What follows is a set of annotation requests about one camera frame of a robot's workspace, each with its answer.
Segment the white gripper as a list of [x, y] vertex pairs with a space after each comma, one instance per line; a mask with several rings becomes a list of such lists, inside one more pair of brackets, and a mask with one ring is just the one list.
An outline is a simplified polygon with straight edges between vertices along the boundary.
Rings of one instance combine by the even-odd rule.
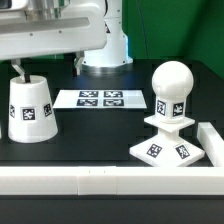
[[80, 75], [85, 50], [106, 44], [105, 0], [0, 0], [0, 60], [11, 60], [24, 83], [20, 58], [75, 53]]

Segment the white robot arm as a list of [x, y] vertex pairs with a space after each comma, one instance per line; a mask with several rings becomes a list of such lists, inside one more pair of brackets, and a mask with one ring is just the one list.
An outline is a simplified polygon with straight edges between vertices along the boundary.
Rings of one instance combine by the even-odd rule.
[[78, 75], [111, 72], [132, 62], [122, 29], [122, 0], [0, 0], [0, 61], [24, 83], [23, 58], [63, 54]]

